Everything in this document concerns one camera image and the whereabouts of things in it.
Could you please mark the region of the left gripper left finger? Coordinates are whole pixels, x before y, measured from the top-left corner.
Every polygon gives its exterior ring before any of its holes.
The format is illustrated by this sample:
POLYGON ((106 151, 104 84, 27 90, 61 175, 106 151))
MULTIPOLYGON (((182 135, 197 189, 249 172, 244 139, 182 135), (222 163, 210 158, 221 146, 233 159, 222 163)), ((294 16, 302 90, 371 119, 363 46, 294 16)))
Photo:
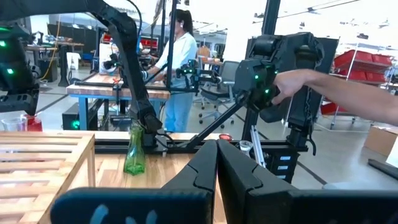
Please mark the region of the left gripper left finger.
POLYGON ((159 189, 80 187, 56 199, 51 224, 212 224, 217 142, 204 143, 159 189))

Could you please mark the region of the cardboard box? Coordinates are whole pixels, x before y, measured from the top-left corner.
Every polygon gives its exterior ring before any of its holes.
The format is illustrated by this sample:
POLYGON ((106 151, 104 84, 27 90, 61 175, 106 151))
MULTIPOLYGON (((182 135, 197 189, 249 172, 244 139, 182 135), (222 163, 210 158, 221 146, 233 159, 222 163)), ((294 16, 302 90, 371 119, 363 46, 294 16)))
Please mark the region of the cardboard box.
POLYGON ((364 147, 388 156, 398 138, 398 127, 385 128, 380 126, 371 126, 368 136, 364 142, 364 147))

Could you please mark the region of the person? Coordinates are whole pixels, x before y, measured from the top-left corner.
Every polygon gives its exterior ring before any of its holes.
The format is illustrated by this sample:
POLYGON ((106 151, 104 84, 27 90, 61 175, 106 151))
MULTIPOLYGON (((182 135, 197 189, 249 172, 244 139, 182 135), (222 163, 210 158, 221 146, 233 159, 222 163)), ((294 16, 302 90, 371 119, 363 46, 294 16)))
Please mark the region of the person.
MULTIPOLYGON (((175 10, 174 38, 172 51, 172 88, 185 88, 187 86, 184 77, 176 77, 176 69, 194 60, 197 57, 197 43, 193 36, 193 21, 190 11, 175 10)), ((188 117, 193 103, 193 93, 173 92, 165 104, 165 128, 174 133, 186 131, 188 117)))

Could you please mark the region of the red bin storage rack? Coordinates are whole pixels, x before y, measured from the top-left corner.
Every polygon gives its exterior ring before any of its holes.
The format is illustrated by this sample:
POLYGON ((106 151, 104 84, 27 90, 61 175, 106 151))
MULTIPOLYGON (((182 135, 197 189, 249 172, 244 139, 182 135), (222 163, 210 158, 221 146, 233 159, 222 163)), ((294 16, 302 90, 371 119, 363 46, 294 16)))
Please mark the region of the red bin storage rack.
POLYGON ((384 73, 391 67, 392 60, 388 55, 349 50, 335 57, 331 74, 340 79, 378 86, 386 82, 384 73))

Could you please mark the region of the green twisted glass vase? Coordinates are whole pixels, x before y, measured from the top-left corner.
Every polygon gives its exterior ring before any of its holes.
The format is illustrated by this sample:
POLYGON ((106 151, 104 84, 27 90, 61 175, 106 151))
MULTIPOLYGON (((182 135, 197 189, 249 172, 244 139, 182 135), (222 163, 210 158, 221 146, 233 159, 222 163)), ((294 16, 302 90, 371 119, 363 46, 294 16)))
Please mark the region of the green twisted glass vase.
POLYGON ((131 175, 143 174, 146 168, 146 157, 142 148, 142 126, 133 122, 129 134, 130 140, 124 162, 124 172, 131 175))

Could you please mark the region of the wooden slatted shelf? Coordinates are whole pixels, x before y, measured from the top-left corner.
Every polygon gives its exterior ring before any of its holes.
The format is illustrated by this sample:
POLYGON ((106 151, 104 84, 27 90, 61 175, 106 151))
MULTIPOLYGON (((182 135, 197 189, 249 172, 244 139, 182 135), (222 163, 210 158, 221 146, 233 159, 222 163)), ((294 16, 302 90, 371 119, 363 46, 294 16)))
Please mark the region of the wooden slatted shelf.
POLYGON ((54 201, 86 167, 95 186, 95 135, 0 131, 0 224, 49 224, 54 201))

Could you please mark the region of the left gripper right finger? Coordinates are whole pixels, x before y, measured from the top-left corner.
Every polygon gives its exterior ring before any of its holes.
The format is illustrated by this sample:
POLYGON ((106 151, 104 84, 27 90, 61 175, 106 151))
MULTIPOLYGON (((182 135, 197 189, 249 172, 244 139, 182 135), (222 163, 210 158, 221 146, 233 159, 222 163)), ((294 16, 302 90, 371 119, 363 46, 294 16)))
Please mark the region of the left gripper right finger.
POLYGON ((398 191, 300 190, 219 140, 228 224, 398 224, 398 191))

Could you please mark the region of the person's forearm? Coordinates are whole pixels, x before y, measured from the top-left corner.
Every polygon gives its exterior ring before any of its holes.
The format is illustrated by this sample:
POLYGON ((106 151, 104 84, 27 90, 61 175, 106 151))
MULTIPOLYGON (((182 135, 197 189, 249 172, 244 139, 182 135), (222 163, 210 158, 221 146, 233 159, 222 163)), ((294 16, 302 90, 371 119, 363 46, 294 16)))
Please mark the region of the person's forearm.
POLYGON ((398 126, 398 96, 381 88, 307 71, 305 85, 345 110, 372 121, 398 126))

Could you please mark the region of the grey office chair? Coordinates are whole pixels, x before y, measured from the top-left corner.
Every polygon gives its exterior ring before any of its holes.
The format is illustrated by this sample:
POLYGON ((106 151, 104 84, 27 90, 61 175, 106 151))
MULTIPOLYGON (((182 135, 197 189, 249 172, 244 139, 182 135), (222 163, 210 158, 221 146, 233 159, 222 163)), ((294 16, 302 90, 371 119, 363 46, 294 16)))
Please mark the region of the grey office chair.
POLYGON ((205 111, 198 115, 199 123, 202 124, 207 118, 218 119, 221 116, 219 106, 235 101, 233 85, 235 81, 235 73, 239 66, 238 62, 225 61, 220 69, 222 82, 210 85, 209 87, 201 87, 201 96, 214 106, 213 111, 205 111))

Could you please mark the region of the wooden workbench blue legs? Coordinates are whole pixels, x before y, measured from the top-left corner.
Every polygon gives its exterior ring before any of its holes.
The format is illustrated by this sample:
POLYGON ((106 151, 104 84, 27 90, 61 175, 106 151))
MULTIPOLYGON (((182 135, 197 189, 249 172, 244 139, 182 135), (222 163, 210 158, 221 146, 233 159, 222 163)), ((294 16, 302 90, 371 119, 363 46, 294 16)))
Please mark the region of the wooden workbench blue legs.
POLYGON ((104 115, 109 113, 109 102, 115 101, 119 105, 119 113, 125 115, 128 104, 131 104, 132 96, 129 88, 116 88, 117 76, 100 75, 92 73, 82 82, 76 82, 66 87, 67 94, 78 98, 79 123, 81 130, 89 130, 88 100, 100 99, 104 104, 104 115))

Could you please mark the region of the black aluminium rig frame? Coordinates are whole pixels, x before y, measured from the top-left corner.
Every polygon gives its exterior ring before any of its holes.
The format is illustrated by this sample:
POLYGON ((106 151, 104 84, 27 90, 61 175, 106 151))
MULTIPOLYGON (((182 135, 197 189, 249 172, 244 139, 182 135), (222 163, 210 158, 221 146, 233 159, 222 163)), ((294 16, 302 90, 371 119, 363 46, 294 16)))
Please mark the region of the black aluminium rig frame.
MULTIPOLYGON (((204 145, 205 138, 243 106, 248 109, 247 114, 260 116, 267 123, 281 120, 285 106, 271 103, 271 99, 279 93, 279 89, 273 84, 275 77, 280 71, 290 71, 299 65, 317 68, 323 56, 321 43, 309 32, 257 37, 252 44, 250 58, 241 61, 236 70, 233 85, 236 94, 234 105, 189 141, 175 142, 159 131, 158 137, 166 146, 149 150, 142 147, 144 152, 196 153, 204 145)), ((95 144, 96 151, 103 154, 126 153, 129 140, 130 137, 125 140, 98 141, 95 144)))

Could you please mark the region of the black computer tower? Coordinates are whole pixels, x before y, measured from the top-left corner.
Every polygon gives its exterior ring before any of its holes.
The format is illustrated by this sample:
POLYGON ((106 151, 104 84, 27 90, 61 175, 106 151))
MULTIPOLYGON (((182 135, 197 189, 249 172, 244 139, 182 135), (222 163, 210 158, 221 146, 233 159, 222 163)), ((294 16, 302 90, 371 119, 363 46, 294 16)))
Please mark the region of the black computer tower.
MULTIPOLYGON (((80 117, 78 112, 78 103, 72 105, 69 109, 62 113, 63 130, 80 130, 80 117)), ((88 130, 97 130, 98 114, 89 109, 88 130)))

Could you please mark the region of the person's hand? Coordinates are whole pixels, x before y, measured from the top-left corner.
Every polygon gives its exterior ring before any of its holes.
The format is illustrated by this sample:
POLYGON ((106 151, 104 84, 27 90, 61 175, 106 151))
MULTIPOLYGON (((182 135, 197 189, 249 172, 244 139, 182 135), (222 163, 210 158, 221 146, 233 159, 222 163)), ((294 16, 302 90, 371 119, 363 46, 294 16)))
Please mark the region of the person's hand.
POLYGON ((291 70, 279 73, 274 79, 274 85, 279 89, 279 94, 272 99, 272 104, 278 105, 285 98, 293 96, 304 85, 314 81, 316 77, 316 71, 309 69, 291 70))

